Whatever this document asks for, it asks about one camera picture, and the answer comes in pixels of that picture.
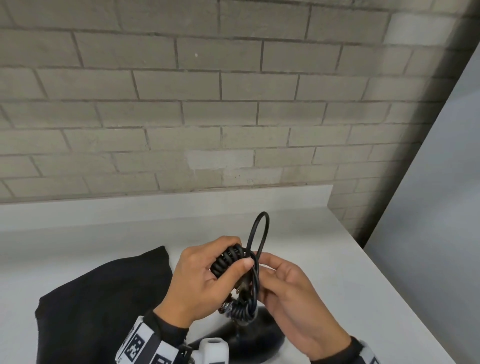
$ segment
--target brick wall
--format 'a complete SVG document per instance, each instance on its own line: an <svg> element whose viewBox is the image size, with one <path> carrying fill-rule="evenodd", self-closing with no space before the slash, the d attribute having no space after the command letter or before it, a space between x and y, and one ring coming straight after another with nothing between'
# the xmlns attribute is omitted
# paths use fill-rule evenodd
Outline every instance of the brick wall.
<svg viewBox="0 0 480 364"><path fill-rule="evenodd" d="M480 35L464 0L2 0L0 202L333 183L368 236Z"/></svg>

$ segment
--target fingernail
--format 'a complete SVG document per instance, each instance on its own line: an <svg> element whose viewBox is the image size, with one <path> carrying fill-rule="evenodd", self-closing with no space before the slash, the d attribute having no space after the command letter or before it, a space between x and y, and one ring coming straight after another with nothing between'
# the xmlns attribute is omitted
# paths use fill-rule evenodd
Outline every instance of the fingernail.
<svg viewBox="0 0 480 364"><path fill-rule="evenodd" d="M253 267L253 264L254 264L254 261L252 258L245 258L243 260L243 265L245 266L245 268L250 269L251 267Z"/></svg>

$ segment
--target black sleeve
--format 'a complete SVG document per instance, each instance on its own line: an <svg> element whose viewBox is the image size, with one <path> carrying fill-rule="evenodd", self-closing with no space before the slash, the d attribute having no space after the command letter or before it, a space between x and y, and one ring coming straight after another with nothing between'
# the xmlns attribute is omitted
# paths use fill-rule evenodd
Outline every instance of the black sleeve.
<svg viewBox="0 0 480 364"><path fill-rule="evenodd" d="M144 316L144 323L147 324L155 335L167 344L177 348L187 338L188 329L178 328L162 320L155 315L153 310L149 310Z"/></svg>
<svg viewBox="0 0 480 364"><path fill-rule="evenodd" d="M363 345L353 336L351 338L352 342L344 350L328 358L315 360L312 364L363 364L364 361L360 358Z"/></svg>

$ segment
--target black cord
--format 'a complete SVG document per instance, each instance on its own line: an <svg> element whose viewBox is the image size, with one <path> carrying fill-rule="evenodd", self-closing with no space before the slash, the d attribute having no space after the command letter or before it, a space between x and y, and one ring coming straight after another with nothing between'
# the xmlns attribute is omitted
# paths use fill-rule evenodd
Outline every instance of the black cord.
<svg viewBox="0 0 480 364"><path fill-rule="evenodd" d="M262 240L260 241L257 254L255 254L252 251L253 238L257 232L258 224L263 217L265 217L264 234L262 236ZM234 246L228 247L210 267L210 271L215 275L215 277L220 278L220 276L225 273L228 267L230 267L237 260L248 257L253 259L253 267L250 269L247 275L241 279L241 281L243 279L248 279L249 289L241 290L238 299L233 299L230 295L225 300L222 308L219 310L220 312L225 313L227 317L230 317L234 320L248 323L255 318L258 291L260 290L260 280L258 278L260 264L258 263L258 258L260 258L260 254L264 248L269 225L269 215L265 211L261 212L253 223L252 230L250 231L250 235L248 237L247 247L242 248L240 244L235 244Z"/></svg>

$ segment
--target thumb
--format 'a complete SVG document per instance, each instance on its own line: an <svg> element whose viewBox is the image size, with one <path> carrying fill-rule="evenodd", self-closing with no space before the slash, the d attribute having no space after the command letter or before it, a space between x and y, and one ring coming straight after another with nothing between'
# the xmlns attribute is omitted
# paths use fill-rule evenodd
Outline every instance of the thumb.
<svg viewBox="0 0 480 364"><path fill-rule="evenodd" d="M260 286L264 289L272 291L279 299L285 299L287 292L291 290L288 283L282 281L274 274L269 274L266 270L260 270Z"/></svg>
<svg viewBox="0 0 480 364"><path fill-rule="evenodd" d="M233 263L224 274L213 285L214 294L222 299L228 296L233 290L235 283L253 266L252 258L243 258Z"/></svg>

